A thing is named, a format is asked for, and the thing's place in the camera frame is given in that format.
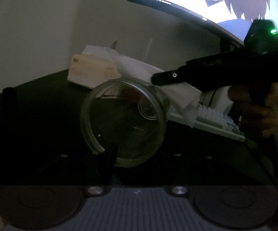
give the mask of glass jar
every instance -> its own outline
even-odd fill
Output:
[[[95,87],[81,111],[81,129],[94,154],[117,146],[115,166],[144,163],[159,149],[171,104],[159,88],[118,78]]]

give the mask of gray textured pad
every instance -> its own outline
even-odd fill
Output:
[[[108,195],[89,198],[73,219],[47,231],[223,231],[199,216],[185,198],[163,188],[112,188]],[[255,229],[271,231],[267,226]],[[20,231],[6,226],[3,231]]]

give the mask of white keyboard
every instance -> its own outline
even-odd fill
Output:
[[[169,120],[186,125],[184,119],[174,111],[170,114]],[[193,127],[240,142],[245,140],[244,134],[229,116],[201,104]]]

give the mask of desk surface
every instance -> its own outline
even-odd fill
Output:
[[[11,109],[2,106],[0,94],[0,184],[35,184],[29,173],[61,154],[68,154],[77,164],[69,183],[86,183],[79,178],[79,171],[84,171],[81,159],[90,149],[81,134],[79,119],[82,102],[90,89],[68,82],[67,75],[68,70],[64,70],[16,87],[17,105]],[[229,177],[229,183],[239,183],[233,178],[244,177],[240,182],[272,184],[244,143],[199,129],[169,121],[160,150],[167,155],[183,154],[178,177],[183,177],[185,170],[191,173],[207,167],[221,175],[214,181],[216,184],[225,183]],[[221,167],[209,168],[207,156]],[[148,166],[153,159],[138,169],[146,169],[150,174]],[[264,164],[271,170],[267,158]],[[195,178],[196,175],[190,179],[190,184],[197,183]]]

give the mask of white tissue paper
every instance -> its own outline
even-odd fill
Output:
[[[151,83],[153,74],[163,72],[163,70],[155,66],[127,56],[121,56],[111,48],[87,45],[83,54],[115,62],[118,66],[118,72],[122,77],[133,77],[148,83]],[[172,111],[176,111],[188,126],[193,127],[197,117],[201,91],[186,82],[158,86],[158,88],[164,91],[171,100],[174,108]]]

